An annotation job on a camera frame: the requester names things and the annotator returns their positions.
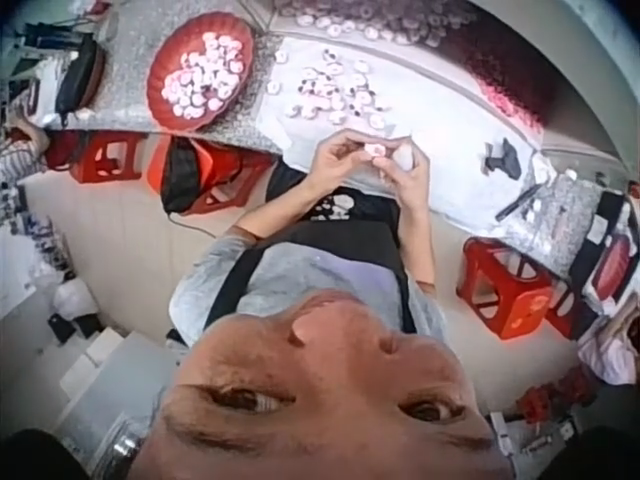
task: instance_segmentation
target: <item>person in striped shirt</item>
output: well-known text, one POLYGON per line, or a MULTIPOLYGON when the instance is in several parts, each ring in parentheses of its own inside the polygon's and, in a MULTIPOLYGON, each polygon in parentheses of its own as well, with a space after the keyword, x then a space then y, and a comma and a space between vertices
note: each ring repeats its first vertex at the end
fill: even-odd
POLYGON ((9 113, 4 127, 6 138, 0 143, 0 183, 15 184, 46 170, 43 154, 50 145, 46 132, 29 122, 22 108, 9 113), (11 138, 9 132, 13 129, 28 139, 11 138))

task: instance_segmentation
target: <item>red bowl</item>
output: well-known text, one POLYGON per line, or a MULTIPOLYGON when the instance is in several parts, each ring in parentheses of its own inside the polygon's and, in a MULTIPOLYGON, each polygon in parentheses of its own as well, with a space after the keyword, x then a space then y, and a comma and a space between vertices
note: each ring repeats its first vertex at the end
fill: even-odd
MULTIPOLYGON (((223 113, 231 102, 242 91, 253 64, 253 35, 251 29, 244 20, 224 12, 205 13, 199 17, 192 18, 187 23, 179 27, 164 42, 151 64, 149 77, 147 78, 147 103, 153 118, 162 127, 169 130, 192 131, 196 130, 223 113), (180 70, 182 65, 180 58, 187 52, 205 52, 202 34, 215 32, 218 35, 230 35, 242 42, 242 62, 244 71, 240 74, 240 84, 236 87, 233 95, 224 101, 224 104, 217 112, 209 109, 200 118, 186 119, 176 117, 173 114, 173 105, 162 98, 165 78, 180 70)), ((215 94, 205 94, 209 99, 215 94)))

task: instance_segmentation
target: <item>black cable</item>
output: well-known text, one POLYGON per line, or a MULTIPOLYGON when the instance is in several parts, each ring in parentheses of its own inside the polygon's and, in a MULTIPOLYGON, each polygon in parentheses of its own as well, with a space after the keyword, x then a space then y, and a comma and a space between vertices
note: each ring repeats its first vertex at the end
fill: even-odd
POLYGON ((188 230, 193 230, 195 232, 203 233, 204 235, 206 235, 208 237, 211 237, 214 240, 218 239, 218 237, 216 237, 213 233, 206 231, 204 228, 193 227, 191 225, 185 225, 184 223, 176 222, 173 218, 171 218, 171 214, 170 213, 167 213, 167 218, 174 225, 177 225, 177 226, 182 227, 182 228, 186 228, 188 230))

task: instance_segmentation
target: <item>eyebrow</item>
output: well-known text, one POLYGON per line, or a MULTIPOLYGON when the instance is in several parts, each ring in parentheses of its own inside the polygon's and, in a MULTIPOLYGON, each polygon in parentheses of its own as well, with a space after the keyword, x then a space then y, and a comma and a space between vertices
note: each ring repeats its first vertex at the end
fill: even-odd
POLYGON ((262 437, 229 436, 222 432, 204 430, 188 425, 176 418, 172 412, 162 415, 167 431, 181 442, 196 448, 221 450, 250 457, 263 455, 267 450, 268 439, 262 437))
POLYGON ((449 445, 472 453, 488 452, 496 446, 494 438, 456 435, 453 433, 443 433, 440 436, 449 445))

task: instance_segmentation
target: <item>black bag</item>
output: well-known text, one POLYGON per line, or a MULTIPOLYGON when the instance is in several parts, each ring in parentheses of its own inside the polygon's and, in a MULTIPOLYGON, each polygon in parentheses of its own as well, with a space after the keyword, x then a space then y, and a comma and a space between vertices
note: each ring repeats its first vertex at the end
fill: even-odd
POLYGON ((168 214, 184 213, 200 197, 200 163, 187 138, 172 137, 162 172, 160 198, 168 214))
POLYGON ((82 40, 76 58, 67 69, 56 97, 56 113, 63 127, 67 116, 88 106, 100 86, 105 64, 105 51, 91 35, 82 40))

